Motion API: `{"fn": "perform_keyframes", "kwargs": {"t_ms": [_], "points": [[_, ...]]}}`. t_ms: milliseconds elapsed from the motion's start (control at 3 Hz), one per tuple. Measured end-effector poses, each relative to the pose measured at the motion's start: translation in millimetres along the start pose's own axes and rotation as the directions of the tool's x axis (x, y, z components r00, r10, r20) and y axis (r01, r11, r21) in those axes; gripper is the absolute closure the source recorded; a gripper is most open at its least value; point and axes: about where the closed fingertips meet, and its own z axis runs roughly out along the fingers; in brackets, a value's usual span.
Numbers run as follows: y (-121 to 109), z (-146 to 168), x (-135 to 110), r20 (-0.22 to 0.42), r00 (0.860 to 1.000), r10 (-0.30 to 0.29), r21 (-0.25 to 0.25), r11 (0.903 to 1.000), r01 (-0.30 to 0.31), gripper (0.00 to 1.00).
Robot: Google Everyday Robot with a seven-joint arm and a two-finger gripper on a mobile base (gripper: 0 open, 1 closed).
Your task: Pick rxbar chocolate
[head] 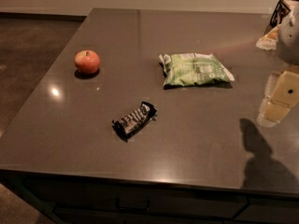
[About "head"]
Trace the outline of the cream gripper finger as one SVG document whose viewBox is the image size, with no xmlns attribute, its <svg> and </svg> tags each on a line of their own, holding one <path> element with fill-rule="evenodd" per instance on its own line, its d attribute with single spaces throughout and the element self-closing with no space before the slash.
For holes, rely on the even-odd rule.
<svg viewBox="0 0 299 224">
<path fill-rule="evenodd" d="M 264 95 L 266 98 L 271 96 L 274 88 L 276 87 L 279 76 L 280 76 L 279 72 L 272 72 L 268 77 L 265 90 L 264 90 Z"/>
<path fill-rule="evenodd" d="M 299 103 L 299 66 L 289 66 L 280 76 L 270 97 L 264 96 L 257 122 L 266 128 L 279 124 Z"/>
</svg>

